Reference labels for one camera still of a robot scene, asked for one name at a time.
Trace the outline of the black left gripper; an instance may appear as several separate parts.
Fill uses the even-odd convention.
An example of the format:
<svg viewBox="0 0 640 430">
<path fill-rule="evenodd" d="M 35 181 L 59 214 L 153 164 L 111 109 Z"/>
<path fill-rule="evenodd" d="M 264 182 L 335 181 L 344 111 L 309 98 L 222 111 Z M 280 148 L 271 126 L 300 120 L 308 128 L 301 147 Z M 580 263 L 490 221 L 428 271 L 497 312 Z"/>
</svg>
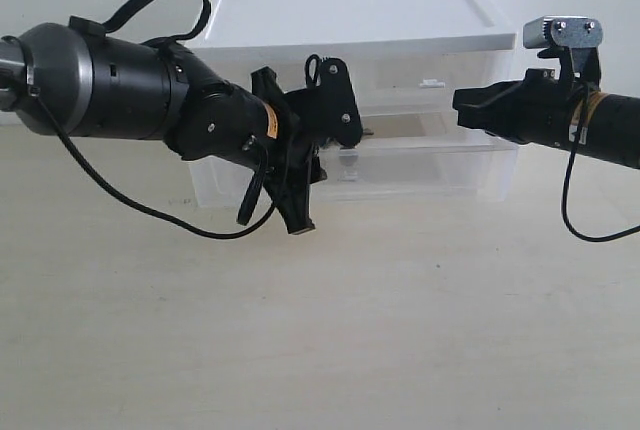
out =
<svg viewBox="0 0 640 430">
<path fill-rule="evenodd" d="M 263 120 L 249 133 L 249 152 L 256 158 L 249 188 L 266 190 L 290 235 L 312 231 L 310 187 L 327 179 L 319 158 L 328 133 L 320 122 L 318 86 L 308 78 L 305 88 L 285 92 L 275 71 L 262 67 L 251 73 L 251 94 Z"/>
</svg>

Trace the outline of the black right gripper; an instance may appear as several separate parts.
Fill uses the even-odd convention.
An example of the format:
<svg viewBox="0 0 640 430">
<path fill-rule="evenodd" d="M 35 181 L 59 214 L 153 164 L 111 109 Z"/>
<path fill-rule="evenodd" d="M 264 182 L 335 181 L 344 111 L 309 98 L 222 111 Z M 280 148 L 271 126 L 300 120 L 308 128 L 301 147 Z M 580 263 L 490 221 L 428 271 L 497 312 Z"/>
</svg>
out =
<svg viewBox="0 0 640 430">
<path fill-rule="evenodd" d="M 569 146 L 570 127 L 588 86 L 564 82 L 552 69 L 532 68 L 521 80 L 454 91 L 457 124 L 518 145 Z"/>
</svg>

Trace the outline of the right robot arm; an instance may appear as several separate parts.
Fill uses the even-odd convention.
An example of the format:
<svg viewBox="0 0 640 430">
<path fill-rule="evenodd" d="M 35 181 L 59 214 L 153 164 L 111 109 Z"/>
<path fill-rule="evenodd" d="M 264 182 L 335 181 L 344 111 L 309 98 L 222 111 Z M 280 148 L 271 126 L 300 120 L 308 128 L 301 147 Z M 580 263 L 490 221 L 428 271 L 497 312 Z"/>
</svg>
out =
<svg viewBox="0 0 640 430">
<path fill-rule="evenodd" d="M 457 124 L 518 145 L 538 144 L 637 169 L 639 100 L 576 80 L 570 88 L 550 69 L 529 69 L 520 81 L 457 89 Z"/>
</svg>

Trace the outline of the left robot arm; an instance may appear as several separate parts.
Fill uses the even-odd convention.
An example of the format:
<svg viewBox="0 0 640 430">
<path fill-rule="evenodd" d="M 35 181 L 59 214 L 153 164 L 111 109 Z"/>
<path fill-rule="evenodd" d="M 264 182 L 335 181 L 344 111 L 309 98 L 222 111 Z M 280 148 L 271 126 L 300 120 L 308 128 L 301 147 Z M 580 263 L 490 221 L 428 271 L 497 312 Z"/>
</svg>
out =
<svg viewBox="0 0 640 430">
<path fill-rule="evenodd" d="M 252 214 L 261 194 L 290 234 L 314 229 L 310 188 L 324 173 L 270 68 L 243 88 L 179 44 L 157 48 L 44 23 L 2 38 L 1 107 L 65 145 L 77 137 L 160 141 L 186 162 L 213 157 L 250 169 L 236 218 L 241 235 L 259 227 Z"/>
</svg>

